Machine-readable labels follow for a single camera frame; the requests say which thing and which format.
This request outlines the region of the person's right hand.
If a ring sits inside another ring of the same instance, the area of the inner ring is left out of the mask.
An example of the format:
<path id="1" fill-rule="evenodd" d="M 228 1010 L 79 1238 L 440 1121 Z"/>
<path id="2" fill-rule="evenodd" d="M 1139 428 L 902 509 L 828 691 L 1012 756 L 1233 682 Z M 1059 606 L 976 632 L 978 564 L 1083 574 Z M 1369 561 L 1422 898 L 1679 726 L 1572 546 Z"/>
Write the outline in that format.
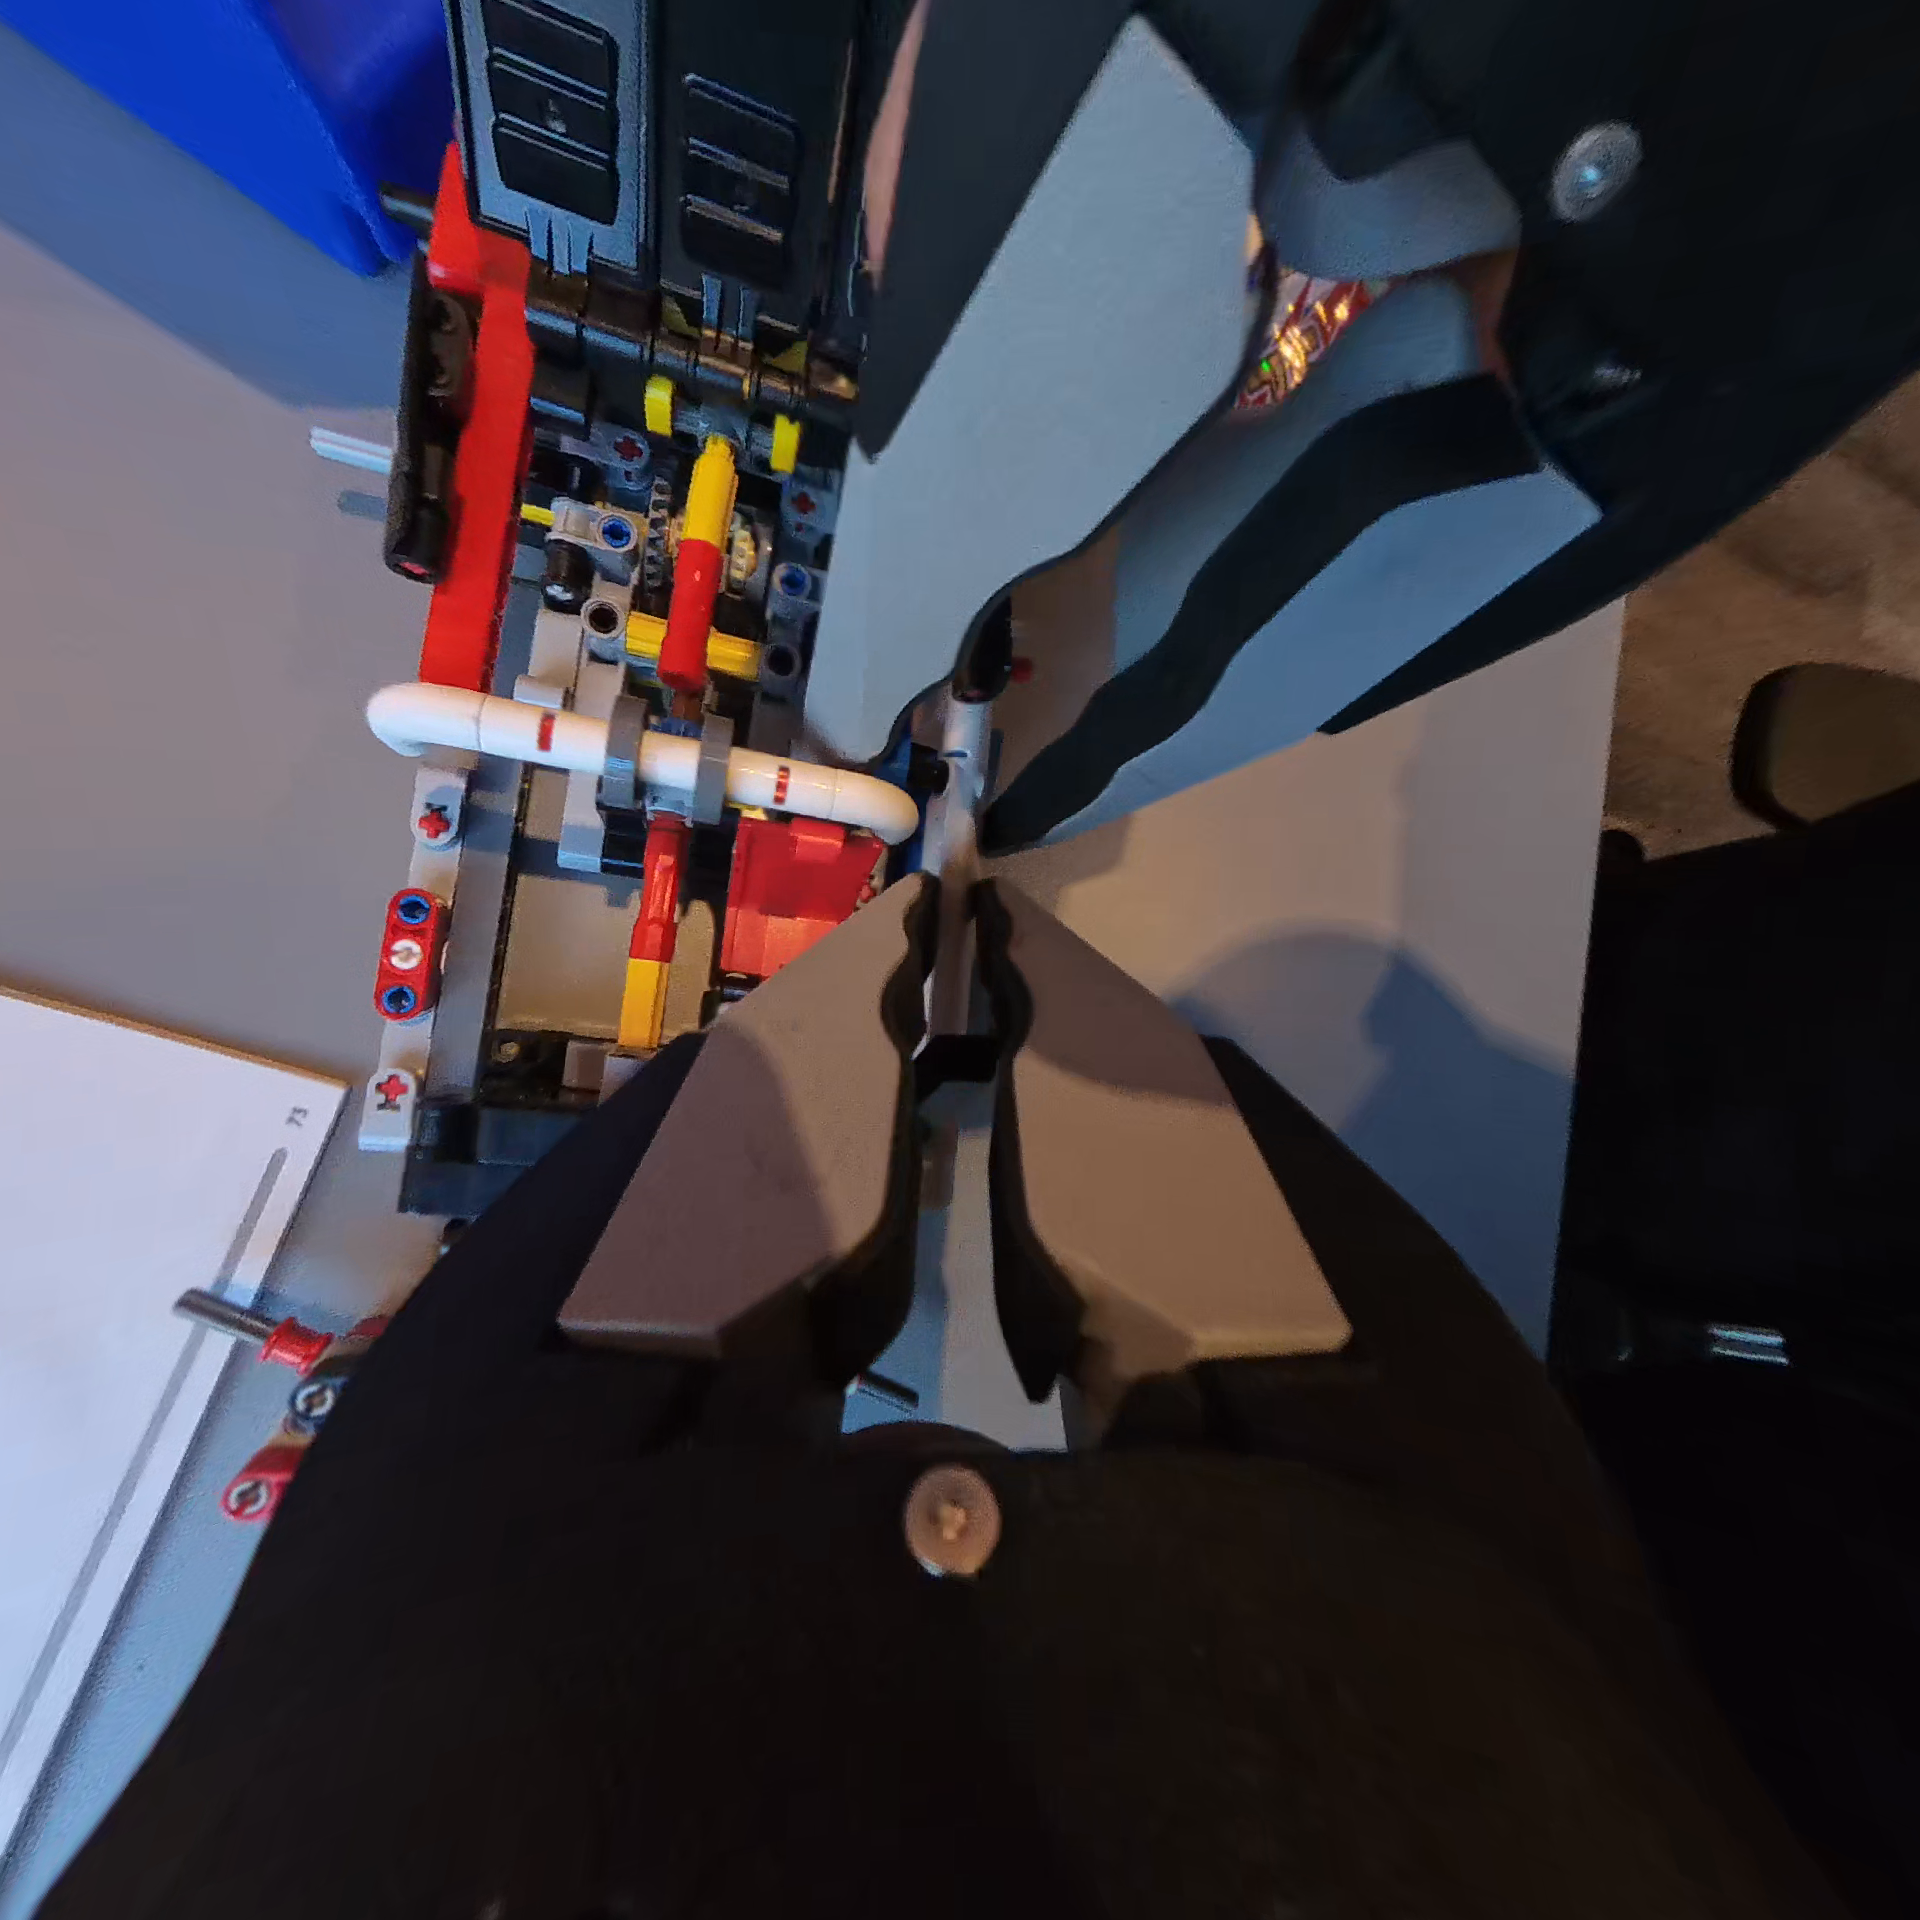
<path id="1" fill-rule="evenodd" d="M 1314 282 L 1405 282 L 1516 251 L 1526 219 L 1466 140 L 1438 140 L 1369 179 L 1335 179 L 1292 122 L 1253 188 L 1283 271 Z"/>

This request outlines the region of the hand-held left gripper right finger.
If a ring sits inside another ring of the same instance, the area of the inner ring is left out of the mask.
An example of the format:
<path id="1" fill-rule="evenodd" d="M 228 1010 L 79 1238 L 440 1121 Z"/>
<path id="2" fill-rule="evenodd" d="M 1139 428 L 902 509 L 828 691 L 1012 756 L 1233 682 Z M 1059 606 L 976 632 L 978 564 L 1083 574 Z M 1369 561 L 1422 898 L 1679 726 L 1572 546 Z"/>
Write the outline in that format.
<path id="1" fill-rule="evenodd" d="M 1034 1406 L 1341 1358 L 1341 1313 L 1212 1045 L 1006 883 L 970 895 L 993 1010 L 993 1313 Z"/>

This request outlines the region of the grey desk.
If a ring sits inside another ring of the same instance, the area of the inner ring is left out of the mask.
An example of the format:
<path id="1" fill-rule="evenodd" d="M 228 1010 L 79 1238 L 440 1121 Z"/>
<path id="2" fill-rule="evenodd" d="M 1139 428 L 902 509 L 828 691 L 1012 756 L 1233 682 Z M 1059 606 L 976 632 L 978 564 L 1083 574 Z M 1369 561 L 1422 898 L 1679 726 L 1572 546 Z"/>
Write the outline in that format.
<path id="1" fill-rule="evenodd" d="M 361 1079 L 426 587 L 375 438 L 407 282 L 4 31 L 4 983 Z M 1622 606 L 1005 874 L 1233 1037 L 1542 1352 Z"/>

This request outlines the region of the holographic sticker sheet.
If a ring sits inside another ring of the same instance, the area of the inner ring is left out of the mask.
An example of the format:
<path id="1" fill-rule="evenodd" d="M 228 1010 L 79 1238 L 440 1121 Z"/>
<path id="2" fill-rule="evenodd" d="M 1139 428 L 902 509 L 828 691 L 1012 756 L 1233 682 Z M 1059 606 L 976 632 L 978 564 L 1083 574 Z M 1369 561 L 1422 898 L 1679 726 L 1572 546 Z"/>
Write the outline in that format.
<path id="1" fill-rule="evenodd" d="M 1258 345 L 1253 372 L 1246 375 L 1233 406 L 1265 409 L 1283 406 L 1308 372 L 1329 351 L 1329 345 L 1390 289 L 1390 282 L 1327 282 L 1283 271 L 1270 334 Z"/>

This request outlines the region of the white blue brick panel assembly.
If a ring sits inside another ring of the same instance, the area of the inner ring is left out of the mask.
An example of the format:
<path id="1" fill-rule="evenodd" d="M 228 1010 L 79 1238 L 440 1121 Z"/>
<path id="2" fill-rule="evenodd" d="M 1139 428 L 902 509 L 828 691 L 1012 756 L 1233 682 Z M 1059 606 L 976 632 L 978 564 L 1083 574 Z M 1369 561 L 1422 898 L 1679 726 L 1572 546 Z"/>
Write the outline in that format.
<path id="1" fill-rule="evenodd" d="M 1018 1389 L 999 1313 L 988 1238 L 993 1014 L 978 983 L 976 883 L 978 807 L 993 774 L 993 711 L 939 699 L 946 791 L 928 807 L 928 874 L 939 883 L 928 1041 L 913 1063 L 922 1212 L 913 1231 L 913 1307 L 883 1371 L 913 1412 L 1005 1449 L 1051 1435 L 1051 1406 Z"/>

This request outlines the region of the blue plastic bin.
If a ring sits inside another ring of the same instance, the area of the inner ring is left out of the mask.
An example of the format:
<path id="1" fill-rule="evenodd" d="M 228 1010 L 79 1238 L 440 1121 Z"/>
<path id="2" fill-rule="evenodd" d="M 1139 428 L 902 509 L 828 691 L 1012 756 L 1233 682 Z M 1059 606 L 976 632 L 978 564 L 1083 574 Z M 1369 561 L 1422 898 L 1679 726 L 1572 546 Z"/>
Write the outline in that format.
<path id="1" fill-rule="evenodd" d="M 383 183 L 440 188 L 440 0 L 10 0 L 4 24 L 357 276 L 413 251 Z"/>

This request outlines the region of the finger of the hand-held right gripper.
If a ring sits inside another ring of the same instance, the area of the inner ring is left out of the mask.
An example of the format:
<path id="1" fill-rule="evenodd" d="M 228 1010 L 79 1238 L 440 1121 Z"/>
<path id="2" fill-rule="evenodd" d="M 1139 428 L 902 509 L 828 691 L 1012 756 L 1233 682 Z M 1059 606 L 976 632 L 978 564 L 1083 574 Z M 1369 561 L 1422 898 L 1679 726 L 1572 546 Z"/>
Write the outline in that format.
<path id="1" fill-rule="evenodd" d="M 1253 155 L 1147 19 L 928 19 L 807 732 L 887 746 L 1232 393 Z"/>
<path id="2" fill-rule="evenodd" d="M 1005 782 L 984 851 L 1292 746 L 1593 521 L 1479 369 L 1466 289 L 1394 286 L 1283 406 L 1212 419 L 1116 521 L 1101 682 Z"/>

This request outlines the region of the toy brick vehicle model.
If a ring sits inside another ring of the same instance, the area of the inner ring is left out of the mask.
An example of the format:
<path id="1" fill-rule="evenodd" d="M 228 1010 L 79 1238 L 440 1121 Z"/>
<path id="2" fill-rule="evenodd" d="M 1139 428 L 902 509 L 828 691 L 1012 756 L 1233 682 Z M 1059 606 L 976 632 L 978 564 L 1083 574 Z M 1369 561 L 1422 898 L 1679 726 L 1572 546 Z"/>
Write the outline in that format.
<path id="1" fill-rule="evenodd" d="M 413 820 L 357 1147 L 457 1236 L 660 1045 L 922 856 L 802 732 L 864 359 L 864 140 L 902 7 L 444 7 L 385 485 Z"/>

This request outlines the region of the open instruction booklet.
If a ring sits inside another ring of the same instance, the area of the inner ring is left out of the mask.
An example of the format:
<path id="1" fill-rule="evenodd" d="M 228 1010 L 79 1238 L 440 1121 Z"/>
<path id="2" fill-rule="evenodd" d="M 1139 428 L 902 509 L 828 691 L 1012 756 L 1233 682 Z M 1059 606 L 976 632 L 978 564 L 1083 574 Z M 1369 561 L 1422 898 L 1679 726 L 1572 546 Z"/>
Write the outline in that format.
<path id="1" fill-rule="evenodd" d="M 14 1837 L 345 1088 L 0 997 L 0 1834 Z"/>

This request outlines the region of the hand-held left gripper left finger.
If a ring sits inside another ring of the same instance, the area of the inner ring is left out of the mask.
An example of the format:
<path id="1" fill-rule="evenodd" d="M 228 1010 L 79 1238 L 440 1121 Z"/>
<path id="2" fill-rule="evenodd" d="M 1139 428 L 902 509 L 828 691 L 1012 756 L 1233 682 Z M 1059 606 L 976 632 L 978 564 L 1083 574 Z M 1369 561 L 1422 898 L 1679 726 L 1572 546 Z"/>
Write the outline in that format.
<path id="1" fill-rule="evenodd" d="M 902 1331 L 939 883 L 899 880 L 719 1014 L 559 1307 L 574 1352 L 846 1393 Z"/>

